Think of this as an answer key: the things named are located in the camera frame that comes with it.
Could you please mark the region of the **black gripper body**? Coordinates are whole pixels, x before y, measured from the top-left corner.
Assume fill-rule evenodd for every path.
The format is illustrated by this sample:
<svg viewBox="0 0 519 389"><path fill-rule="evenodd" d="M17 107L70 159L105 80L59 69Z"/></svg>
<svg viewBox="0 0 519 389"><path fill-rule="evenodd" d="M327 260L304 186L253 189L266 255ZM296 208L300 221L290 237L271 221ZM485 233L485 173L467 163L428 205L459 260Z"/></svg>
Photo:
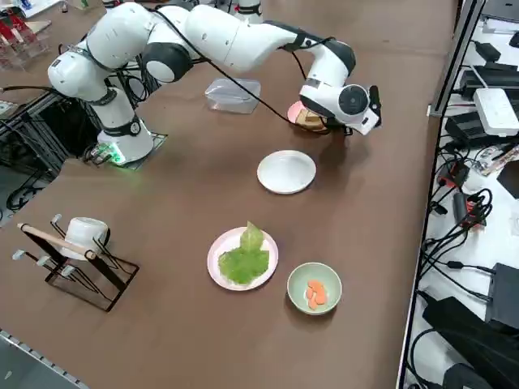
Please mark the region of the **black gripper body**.
<svg viewBox="0 0 519 389"><path fill-rule="evenodd" d="M335 131L342 133L344 136L351 136L353 134L352 128L350 128L344 123L339 122L335 118L325 118L324 127L326 128L328 133Z"/></svg>

